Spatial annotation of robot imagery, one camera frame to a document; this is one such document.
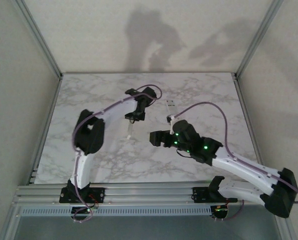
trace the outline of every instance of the marble pattern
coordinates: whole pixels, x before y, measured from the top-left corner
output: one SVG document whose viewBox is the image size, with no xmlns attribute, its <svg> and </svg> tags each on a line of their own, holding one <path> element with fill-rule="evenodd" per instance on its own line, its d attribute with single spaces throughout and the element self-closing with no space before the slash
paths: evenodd
<svg viewBox="0 0 298 240">
<path fill-rule="evenodd" d="M 210 101 L 228 118 L 229 147 L 256 161 L 254 148 L 230 73 L 65 74 L 39 163 L 36 184 L 66 183 L 74 165 L 71 134 L 83 109 L 98 111 L 120 99 L 127 89 L 156 84 L 163 97 L 146 109 L 127 139 L 129 121 L 121 119 L 105 133 L 95 155 L 91 182 L 176 182 L 211 180 L 215 175 L 238 179 L 229 172 L 176 154 L 174 148 L 154 147 L 149 132 L 168 130 L 166 100 L 178 110 Z M 201 136 L 224 141 L 224 120 L 212 106 L 197 106 L 183 116 Z"/>
</svg>

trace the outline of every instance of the white marble table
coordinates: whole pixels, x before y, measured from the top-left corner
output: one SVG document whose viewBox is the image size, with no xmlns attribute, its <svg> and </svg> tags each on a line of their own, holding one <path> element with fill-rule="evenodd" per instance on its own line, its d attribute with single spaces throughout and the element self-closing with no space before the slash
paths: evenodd
<svg viewBox="0 0 298 240">
<path fill-rule="evenodd" d="M 127 139 L 129 121 L 121 119 L 106 134 L 95 155 L 91 182 L 182 182 L 211 180 L 215 175 L 238 179 L 232 174 L 182 158 L 174 148 L 154 147 L 149 132 L 168 130 L 166 100 L 178 110 L 201 101 L 218 104 L 228 118 L 229 147 L 256 161 L 254 148 L 230 73 L 132 73 L 65 74 L 39 163 L 36 184 L 62 184 L 74 165 L 71 134 L 83 109 L 99 111 L 120 99 L 127 89 L 156 84 L 163 97 L 146 109 L 145 121 L 136 122 Z M 224 141 L 224 121 L 212 106 L 197 106 L 184 114 L 201 136 Z"/>
</svg>

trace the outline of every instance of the marble surface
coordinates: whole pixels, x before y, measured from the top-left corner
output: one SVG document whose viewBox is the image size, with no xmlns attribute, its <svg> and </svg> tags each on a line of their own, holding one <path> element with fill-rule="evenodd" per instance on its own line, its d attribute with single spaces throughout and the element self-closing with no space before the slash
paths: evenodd
<svg viewBox="0 0 298 240">
<path fill-rule="evenodd" d="M 229 147 L 256 161 L 255 151 L 230 73 L 65 74 L 39 163 L 36 184 L 66 183 L 74 165 L 71 134 L 83 109 L 101 110 L 127 89 L 156 84 L 163 97 L 146 109 L 127 139 L 129 121 L 121 118 L 105 133 L 96 153 L 91 182 L 181 182 L 211 180 L 215 175 L 238 179 L 229 172 L 176 154 L 175 148 L 154 147 L 149 132 L 168 130 L 166 100 L 179 111 L 201 101 L 218 104 L 229 123 Z M 212 106 L 197 106 L 183 116 L 201 136 L 224 141 L 224 120 Z"/>
</svg>

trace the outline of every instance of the gray wall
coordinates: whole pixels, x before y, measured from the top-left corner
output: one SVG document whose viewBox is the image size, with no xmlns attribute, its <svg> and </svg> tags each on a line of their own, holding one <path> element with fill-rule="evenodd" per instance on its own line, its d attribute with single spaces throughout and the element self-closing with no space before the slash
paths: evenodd
<svg viewBox="0 0 298 240">
<path fill-rule="evenodd" d="M 9 0 L 0 0 L 0 229 L 31 156 L 57 79 Z"/>
<path fill-rule="evenodd" d="M 241 86 L 264 162 L 298 182 L 298 1 L 284 1 Z M 298 234 L 298 205 L 291 220 Z"/>
<path fill-rule="evenodd" d="M 234 72 L 272 0 L 26 0 L 63 72 Z"/>
</svg>

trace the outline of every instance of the white wall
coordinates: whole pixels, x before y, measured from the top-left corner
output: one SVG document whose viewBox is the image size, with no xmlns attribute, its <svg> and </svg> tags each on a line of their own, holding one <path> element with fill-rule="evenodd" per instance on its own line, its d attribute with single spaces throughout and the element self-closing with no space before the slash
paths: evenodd
<svg viewBox="0 0 298 240">
<path fill-rule="evenodd" d="M 284 1 L 241 79 L 264 162 L 298 182 L 298 1 Z M 298 234 L 298 205 L 291 220 Z"/>
<path fill-rule="evenodd" d="M 57 84 L 10 0 L 0 0 L 0 229 L 31 169 Z"/>
<path fill-rule="evenodd" d="M 271 0 L 26 0 L 63 72 L 234 72 Z"/>
</svg>

